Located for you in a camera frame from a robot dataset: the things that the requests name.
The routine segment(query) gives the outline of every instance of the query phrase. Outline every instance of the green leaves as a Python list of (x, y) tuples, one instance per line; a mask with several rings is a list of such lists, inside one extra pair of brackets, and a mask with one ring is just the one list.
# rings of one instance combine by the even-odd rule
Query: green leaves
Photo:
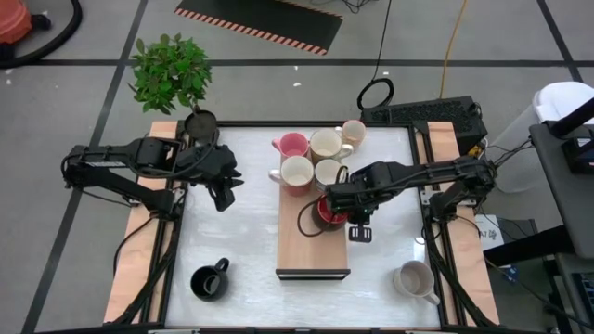
[(136, 48), (138, 49), (138, 52), (140, 52), (141, 54), (145, 53), (145, 43), (142, 42), (140, 38), (136, 40)]
[(187, 71), (187, 69), (189, 69), (189, 60), (184, 59), (184, 60), (178, 61), (175, 63), (175, 67), (180, 72)]
[(179, 104), (184, 107), (189, 107), (189, 98), (187, 98), (187, 96), (182, 93), (177, 93), (177, 99), (179, 99)]
[(159, 84), (159, 90), (160, 90), (161, 92), (167, 92), (167, 91), (169, 91), (170, 89), (172, 89), (172, 88), (173, 88), (173, 86), (174, 86), (174, 85), (173, 85), (171, 82), (168, 82), (168, 81), (167, 81), (167, 82), (162, 82), (161, 84)]
[(163, 45), (169, 45), (169, 36), (166, 33), (161, 35), (161, 43)]
[(170, 38), (167, 34), (158, 43), (145, 46), (136, 40), (139, 54), (136, 60), (134, 99), (143, 104), (142, 110), (159, 110), (171, 114), (174, 100), (184, 107), (194, 107), (204, 99), (205, 88), (212, 80), (206, 55), (192, 39), (182, 40), (180, 33)]
[(202, 78), (199, 75), (195, 76), (194, 79), (192, 80), (192, 86), (194, 86), (194, 89), (201, 90), (202, 85), (203, 85)]

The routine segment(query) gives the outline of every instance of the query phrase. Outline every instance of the white mug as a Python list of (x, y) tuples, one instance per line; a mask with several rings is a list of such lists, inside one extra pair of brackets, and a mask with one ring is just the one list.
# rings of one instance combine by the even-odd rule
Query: white mug
[(317, 164), (324, 159), (340, 160), (353, 154), (353, 146), (343, 144), (342, 138), (332, 129), (315, 131), (309, 139), (312, 161)]
[[(316, 187), (319, 191), (326, 190), (327, 185), (334, 185), (336, 183), (336, 175), (343, 165), (333, 159), (324, 159), (317, 163), (314, 171), (316, 179)], [(346, 171), (341, 172), (339, 175), (339, 182), (344, 182)]]
[(358, 120), (346, 121), (342, 127), (337, 126), (334, 130), (341, 134), (344, 144), (353, 145), (354, 148), (358, 148), (361, 145), (367, 134), (365, 124)]
[(272, 170), (268, 177), (279, 183), (292, 196), (307, 194), (314, 178), (314, 165), (306, 157), (292, 156), (284, 160), (279, 170)]
[(409, 261), (394, 270), (394, 287), (402, 295), (422, 298), (433, 305), (439, 304), (439, 297), (433, 292), (435, 278), (431, 268), (420, 261)]

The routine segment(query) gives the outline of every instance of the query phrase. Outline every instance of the hazard stripe mat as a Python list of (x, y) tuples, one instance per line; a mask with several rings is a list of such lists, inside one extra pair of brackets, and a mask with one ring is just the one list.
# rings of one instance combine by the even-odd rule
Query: hazard stripe mat
[(183, 0), (175, 14), (324, 56), (340, 15), (281, 0)]

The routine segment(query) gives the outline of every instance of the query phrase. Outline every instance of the black mug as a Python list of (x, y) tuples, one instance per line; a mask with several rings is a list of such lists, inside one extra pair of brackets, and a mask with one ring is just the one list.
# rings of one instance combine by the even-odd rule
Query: black mug
[(229, 260), (222, 258), (215, 265), (199, 268), (189, 282), (196, 297), (205, 302), (213, 302), (223, 297), (229, 286), (229, 280), (226, 277), (228, 267)]

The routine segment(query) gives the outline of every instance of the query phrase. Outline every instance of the white table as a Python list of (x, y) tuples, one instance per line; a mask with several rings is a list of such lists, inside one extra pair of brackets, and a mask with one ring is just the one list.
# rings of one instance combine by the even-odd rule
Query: white table
[[(307, 136), (316, 128), (291, 129)], [(286, 128), (224, 128), (221, 144), (235, 152), (241, 179), (236, 202), (217, 212), (205, 188), (191, 187), (178, 245), (166, 317), (167, 327), (439, 328), (436, 307), (395, 292), (391, 276), (402, 263), (425, 261), (415, 242), (422, 227), (417, 189), (404, 191), (371, 216), (373, 241), (348, 243), (343, 281), (280, 281), (278, 184), (267, 173), (278, 168), (270, 145)], [(374, 161), (413, 163), (407, 129), (369, 128), (351, 171)], [(217, 302), (202, 302), (189, 287), (196, 269), (227, 257), (229, 290)]]

